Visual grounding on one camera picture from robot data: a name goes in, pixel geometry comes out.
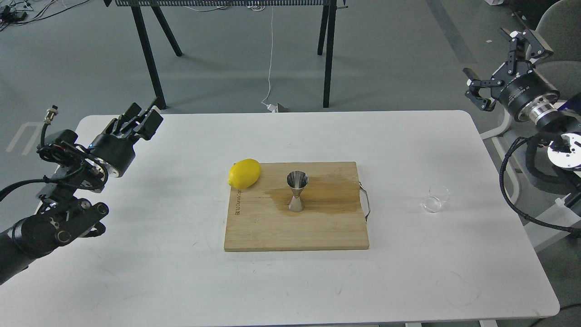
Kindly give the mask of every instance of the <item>wooden cutting board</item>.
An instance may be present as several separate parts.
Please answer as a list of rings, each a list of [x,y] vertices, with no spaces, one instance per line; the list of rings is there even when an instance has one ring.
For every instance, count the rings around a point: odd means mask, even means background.
[[[366,250],[355,162],[261,163],[258,182],[232,188],[225,251]],[[302,212],[292,212],[289,172],[307,173]]]

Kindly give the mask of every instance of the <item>jigger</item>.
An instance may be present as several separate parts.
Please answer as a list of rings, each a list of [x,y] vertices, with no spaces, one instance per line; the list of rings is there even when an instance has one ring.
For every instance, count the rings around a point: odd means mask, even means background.
[[[286,176],[286,183],[292,190],[292,199],[290,199],[289,210],[292,212],[301,212],[304,209],[304,202],[300,198],[300,193],[309,183],[309,177],[304,172],[295,170]]]

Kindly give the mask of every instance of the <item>yellow lemon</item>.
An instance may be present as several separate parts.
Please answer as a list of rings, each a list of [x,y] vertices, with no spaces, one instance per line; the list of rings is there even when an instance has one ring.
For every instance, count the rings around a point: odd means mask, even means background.
[[[244,159],[230,168],[228,184],[238,190],[243,190],[256,183],[260,177],[260,164],[254,159]]]

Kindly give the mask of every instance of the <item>table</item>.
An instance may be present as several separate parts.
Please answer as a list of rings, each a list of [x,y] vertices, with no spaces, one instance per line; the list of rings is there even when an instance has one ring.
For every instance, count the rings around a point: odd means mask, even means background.
[[[113,0],[103,0],[109,6]],[[325,30],[327,30],[327,53],[325,55],[325,83],[323,88],[323,108],[329,108],[329,97],[331,94],[331,70],[333,65],[333,44],[335,42],[335,16],[337,0],[115,0],[117,6],[130,6],[135,20],[135,26],[144,52],[145,62],[149,70],[149,77],[155,96],[161,100],[163,105],[160,109],[166,108],[166,100],[163,95],[162,84],[157,74],[153,52],[149,43],[149,37],[145,29],[145,22],[141,13],[142,6],[151,7],[157,21],[161,25],[167,40],[170,42],[176,56],[182,56],[182,51],[174,34],[171,31],[165,16],[162,13],[162,6],[323,6],[321,16],[321,29],[319,32],[319,42],[317,55],[323,54],[325,44]]]
[[[112,116],[89,116],[88,144]],[[107,232],[0,287],[6,326],[250,326],[555,315],[559,303],[462,111],[164,115],[101,194]],[[226,253],[232,163],[356,161],[369,250]],[[446,185],[447,207],[419,206]]]

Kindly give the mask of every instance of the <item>chair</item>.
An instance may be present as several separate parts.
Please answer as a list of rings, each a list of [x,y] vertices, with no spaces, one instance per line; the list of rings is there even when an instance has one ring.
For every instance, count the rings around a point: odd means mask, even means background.
[[[547,9],[536,29],[555,52],[536,63],[537,71],[563,100],[581,92],[580,16],[581,0],[560,0]]]

